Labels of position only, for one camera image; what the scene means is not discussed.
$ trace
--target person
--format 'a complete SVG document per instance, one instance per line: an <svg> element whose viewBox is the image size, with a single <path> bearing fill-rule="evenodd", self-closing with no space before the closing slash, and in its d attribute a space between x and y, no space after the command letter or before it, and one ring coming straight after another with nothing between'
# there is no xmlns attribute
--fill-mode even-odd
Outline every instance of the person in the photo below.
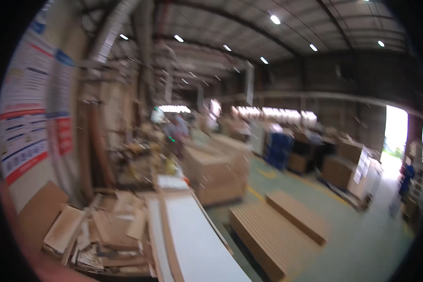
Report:
<svg viewBox="0 0 423 282"><path fill-rule="evenodd" d="M404 202L407 193L409 192L409 183L411 179L415 177L415 170L412 166L413 158L411 158L411 164L406 164L401 170L403 179L400 182L400 189L398 190L398 194L393 197L392 203L389 206L390 216L395 217L398 213L398 210L401 206L401 202Z"/></svg>
<svg viewBox="0 0 423 282"><path fill-rule="evenodd" d="M187 138L188 127L186 126L185 121L179 115L171 115L168 117L170 123L164 128L164 133L166 136L172 138L174 141L173 153L177 158L182 158L182 148L183 148L183 138Z"/></svg>

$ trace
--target wooden board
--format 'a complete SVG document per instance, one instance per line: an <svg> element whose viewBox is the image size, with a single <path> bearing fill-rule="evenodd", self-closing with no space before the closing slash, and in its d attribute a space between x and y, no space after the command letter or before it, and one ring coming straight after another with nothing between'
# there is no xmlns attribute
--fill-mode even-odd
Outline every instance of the wooden board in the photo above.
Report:
<svg viewBox="0 0 423 282"><path fill-rule="evenodd" d="M44 243L56 251L64 253L84 213L84 211L71 206L65 206L45 236Z"/></svg>
<svg viewBox="0 0 423 282"><path fill-rule="evenodd" d="M231 208L230 223L271 281L293 279L321 250L266 203Z"/></svg>
<svg viewBox="0 0 423 282"><path fill-rule="evenodd" d="M326 243L329 227L324 218L308 210L299 201L282 191L275 191L266 195L266 203L317 244L324 245Z"/></svg>

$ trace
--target poster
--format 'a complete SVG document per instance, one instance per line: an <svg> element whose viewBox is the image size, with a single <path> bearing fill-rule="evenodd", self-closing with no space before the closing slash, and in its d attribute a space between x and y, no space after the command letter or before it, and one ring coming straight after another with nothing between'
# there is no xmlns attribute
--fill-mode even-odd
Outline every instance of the poster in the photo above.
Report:
<svg viewBox="0 0 423 282"><path fill-rule="evenodd" d="M8 66L0 91L0 161L8 184L48 156L46 93L54 54L29 29Z"/></svg>
<svg viewBox="0 0 423 282"><path fill-rule="evenodd" d="M47 116L50 148L57 159L73 149L72 119L69 114L69 85L73 60L62 50L57 50L51 78Z"/></svg>

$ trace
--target white board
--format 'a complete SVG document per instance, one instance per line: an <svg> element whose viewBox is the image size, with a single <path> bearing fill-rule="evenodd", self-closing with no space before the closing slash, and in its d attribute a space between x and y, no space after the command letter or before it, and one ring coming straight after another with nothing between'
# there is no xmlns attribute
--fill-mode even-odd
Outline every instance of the white board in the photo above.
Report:
<svg viewBox="0 0 423 282"><path fill-rule="evenodd" d="M185 282L250 282L191 195L167 198L166 212Z"/></svg>

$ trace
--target open doorway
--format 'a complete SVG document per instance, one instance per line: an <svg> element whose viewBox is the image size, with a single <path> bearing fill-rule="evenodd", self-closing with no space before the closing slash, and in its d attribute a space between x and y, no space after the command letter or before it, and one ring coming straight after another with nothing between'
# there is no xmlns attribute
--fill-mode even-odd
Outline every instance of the open doorway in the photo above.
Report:
<svg viewBox="0 0 423 282"><path fill-rule="evenodd" d="M402 165L407 139L407 113L404 110L387 106L384 148L381 162L384 172L396 177Z"/></svg>

